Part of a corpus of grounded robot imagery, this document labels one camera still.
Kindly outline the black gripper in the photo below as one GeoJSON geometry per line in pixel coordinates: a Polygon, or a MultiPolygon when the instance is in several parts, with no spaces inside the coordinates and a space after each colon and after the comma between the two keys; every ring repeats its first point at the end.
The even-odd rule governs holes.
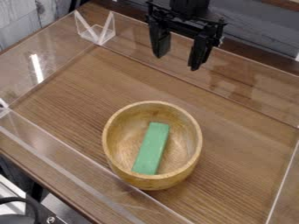
{"type": "Polygon", "coordinates": [[[207,62],[211,48],[222,44],[223,30],[228,24],[224,17],[210,10],[211,0],[168,0],[167,3],[147,0],[146,3],[155,57],[162,58],[170,52],[171,32],[176,32],[194,39],[188,67],[196,71],[207,62]],[[204,29],[207,36],[198,35],[204,29]]]}

